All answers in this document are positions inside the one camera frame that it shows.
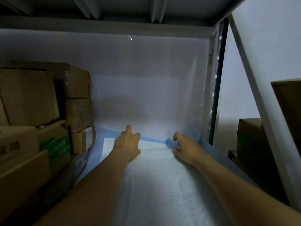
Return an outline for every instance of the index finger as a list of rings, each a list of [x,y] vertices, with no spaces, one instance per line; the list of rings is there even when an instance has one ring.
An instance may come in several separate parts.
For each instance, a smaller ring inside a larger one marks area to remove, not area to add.
[[[182,139],[183,139],[183,135],[182,135],[181,132],[176,132],[176,133],[173,135],[173,140],[177,140],[177,141],[179,142],[179,144],[181,144]]]
[[[126,132],[127,133],[132,133],[132,127],[130,125],[126,126]]]

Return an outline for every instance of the person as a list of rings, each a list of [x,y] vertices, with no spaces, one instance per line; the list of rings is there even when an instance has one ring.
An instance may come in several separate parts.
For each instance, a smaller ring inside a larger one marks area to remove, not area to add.
[[[40,225],[110,225],[128,163],[140,155],[140,133],[130,125],[115,140],[111,153],[69,195],[36,222]],[[175,157],[196,167],[216,193],[234,225],[301,225],[301,214],[236,176],[189,137],[176,132],[181,150]]]

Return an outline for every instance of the green tape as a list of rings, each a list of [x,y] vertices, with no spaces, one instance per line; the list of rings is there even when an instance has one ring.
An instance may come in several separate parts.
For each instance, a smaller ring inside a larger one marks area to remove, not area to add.
[[[70,142],[68,136],[55,139],[52,137],[40,144],[40,151],[47,150],[50,162],[57,157],[70,151]]]

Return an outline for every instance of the person's right hand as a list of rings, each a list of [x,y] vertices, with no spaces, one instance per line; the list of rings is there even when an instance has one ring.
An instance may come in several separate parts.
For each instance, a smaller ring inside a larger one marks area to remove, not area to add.
[[[173,135],[173,140],[177,140],[181,146],[181,150],[173,149],[173,154],[190,165],[194,166],[200,157],[206,156],[205,151],[198,142],[190,137],[183,136],[180,132],[176,132]]]

